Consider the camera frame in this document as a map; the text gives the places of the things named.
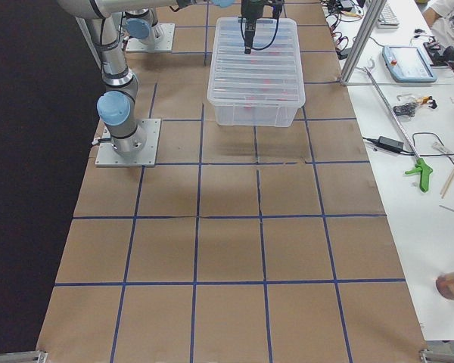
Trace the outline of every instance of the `metal pole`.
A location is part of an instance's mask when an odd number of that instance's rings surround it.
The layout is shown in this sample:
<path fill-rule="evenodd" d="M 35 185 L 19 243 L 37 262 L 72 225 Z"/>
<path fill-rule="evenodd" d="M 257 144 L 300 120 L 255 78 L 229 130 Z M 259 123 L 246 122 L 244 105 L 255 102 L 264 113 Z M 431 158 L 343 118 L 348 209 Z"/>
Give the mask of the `metal pole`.
<path fill-rule="evenodd" d="M 384 8 L 385 2 L 386 0 L 372 0 L 370 2 L 368 11 L 363 17 L 362 25 L 356 35 L 355 42 L 353 42 L 351 51 L 348 54 L 347 61 L 341 70 L 341 84 L 346 85 L 350 80 L 353 70 L 358 64 L 358 60 L 365 48 L 366 42 L 368 41 L 368 38 L 370 38 L 372 30 L 377 23 L 381 10 Z"/>
<path fill-rule="evenodd" d="M 407 131 L 403 128 L 402 126 L 402 123 L 400 122 L 399 118 L 397 117 L 397 115 L 395 114 L 395 112 L 393 111 L 393 108 L 392 106 L 390 105 L 390 103 L 388 102 L 388 100 L 385 98 L 384 94 L 382 93 L 381 89 L 380 89 L 380 86 L 376 83 L 375 79 L 373 78 L 373 75 L 370 73 L 370 70 L 368 68 L 365 68 L 365 71 L 366 71 L 366 74 L 368 75 L 368 77 L 370 78 L 370 80 L 372 81 L 373 83 L 373 86 L 375 87 L 375 89 L 377 90 L 378 94 L 380 95 L 381 99 L 383 100 L 385 106 L 387 107 L 387 110 L 390 112 L 390 115 L 392 115 L 392 118 L 393 118 L 393 121 L 395 121 L 396 125 L 399 127 L 400 131 L 402 132 L 403 134 L 403 137 L 407 140 L 407 142 L 409 143 L 412 151 L 414 152 L 414 155 L 415 155 L 415 158 L 416 159 L 420 159 L 421 156 L 420 154 L 418 153 L 418 151 L 415 149 L 415 145 L 412 141 L 412 139 L 410 138 L 409 134 L 407 134 Z"/>

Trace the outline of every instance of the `wooden stick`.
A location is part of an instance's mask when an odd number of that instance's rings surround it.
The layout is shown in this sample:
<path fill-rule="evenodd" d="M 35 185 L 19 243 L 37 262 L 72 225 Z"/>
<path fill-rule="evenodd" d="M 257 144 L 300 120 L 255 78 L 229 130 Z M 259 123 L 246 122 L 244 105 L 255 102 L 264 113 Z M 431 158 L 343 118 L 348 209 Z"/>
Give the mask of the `wooden stick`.
<path fill-rule="evenodd" d="M 442 187 L 442 190 L 440 191 L 440 194 L 442 194 L 441 198 L 444 198 L 446 196 L 447 190 L 449 189 L 449 186 L 452 183 L 452 180 L 454 179 L 454 168 L 452 169 L 451 173 L 449 174 L 449 178 L 447 178 L 446 183 Z"/>

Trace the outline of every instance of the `white table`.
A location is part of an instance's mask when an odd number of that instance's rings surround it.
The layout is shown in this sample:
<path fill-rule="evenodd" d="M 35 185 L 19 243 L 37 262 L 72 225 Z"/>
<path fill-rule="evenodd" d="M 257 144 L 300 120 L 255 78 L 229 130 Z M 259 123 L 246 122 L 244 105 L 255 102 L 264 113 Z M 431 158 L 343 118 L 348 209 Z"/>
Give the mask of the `white table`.
<path fill-rule="evenodd" d="M 348 89 L 363 136 L 403 140 L 373 86 Z M 454 85 L 385 85 L 381 89 L 391 104 L 397 104 L 401 93 L 432 95 L 439 107 L 421 108 L 403 125 L 410 135 L 435 132 L 454 152 Z M 435 141 L 431 136 L 418 136 L 416 141 L 421 154 L 437 154 L 431 147 Z M 372 147 L 367 150 L 424 338 L 454 340 L 454 301 L 444 299 L 435 288 L 438 275 L 454 271 L 454 212 L 439 206 L 454 209 L 454 179 L 446 197 L 440 196 L 453 166 L 446 158 L 425 157 L 434 172 L 429 192 L 422 193 L 418 176 L 404 175 L 414 166 L 413 157 L 373 151 Z"/>
<path fill-rule="evenodd" d="M 428 40 L 427 37 L 423 36 L 418 39 L 414 39 L 413 36 L 414 30 L 419 28 L 425 30 L 426 35 L 431 35 L 427 24 L 425 23 L 424 18 L 420 10 L 417 7 L 417 4 L 414 0 L 387 0 L 392 8 L 393 12 L 397 16 L 400 22 L 400 26 L 396 29 L 380 29 L 375 27 L 372 31 L 372 38 L 375 39 L 381 45 L 413 45 L 418 46 L 425 50 L 422 43 Z M 354 18 L 343 17 L 345 21 L 337 26 L 337 31 L 341 31 L 344 36 L 347 36 L 349 39 L 348 48 L 353 45 L 353 38 L 356 37 L 358 30 L 362 24 L 362 21 L 353 21 Z M 328 23 L 332 24 L 334 22 L 334 17 L 330 16 L 327 19 Z M 373 59 L 375 62 L 375 68 L 373 69 L 373 76 L 377 83 L 381 85 L 392 85 L 396 84 L 392 76 L 385 66 L 385 62 L 381 56 L 381 46 L 377 45 L 373 40 L 369 39 L 362 54 L 360 55 L 358 67 L 367 66 L 370 59 Z M 345 60 L 340 62 L 340 65 L 343 67 Z M 454 84 L 454 73 L 448 67 L 434 68 L 434 73 L 437 76 L 437 81 L 434 84 L 445 85 L 445 84 Z M 360 72 L 353 72 L 353 75 L 349 81 L 350 85 L 368 85 L 371 84 L 366 75 Z"/>

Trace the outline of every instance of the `green handle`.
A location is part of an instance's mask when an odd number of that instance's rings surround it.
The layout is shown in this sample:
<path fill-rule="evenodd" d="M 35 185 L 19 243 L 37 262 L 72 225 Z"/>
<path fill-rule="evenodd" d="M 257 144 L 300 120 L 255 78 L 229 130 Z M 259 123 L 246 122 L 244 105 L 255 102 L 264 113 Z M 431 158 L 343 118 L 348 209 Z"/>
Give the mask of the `green handle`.
<path fill-rule="evenodd" d="M 415 162 L 415 168 L 406 172 L 407 175 L 421 173 L 419 187 L 424 193 L 429 190 L 429 175 L 433 172 L 432 168 L 427 165 L 424 159 L 419 158 Z"/>

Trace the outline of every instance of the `computer keyboard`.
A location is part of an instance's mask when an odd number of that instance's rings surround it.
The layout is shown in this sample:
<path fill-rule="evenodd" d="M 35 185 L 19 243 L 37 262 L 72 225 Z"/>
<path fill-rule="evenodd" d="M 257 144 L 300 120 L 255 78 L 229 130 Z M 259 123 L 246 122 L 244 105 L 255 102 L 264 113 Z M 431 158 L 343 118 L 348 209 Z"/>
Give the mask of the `computer keyboard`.
<path fill-rule="evenodd" d="M 392 8 L 385 3 L 384 8 L 382 9 L 380 16 L 378 17 L 377 27 L 379 28 L 398 28 L 400 25 L 399 20 L 397 19 Z"/>

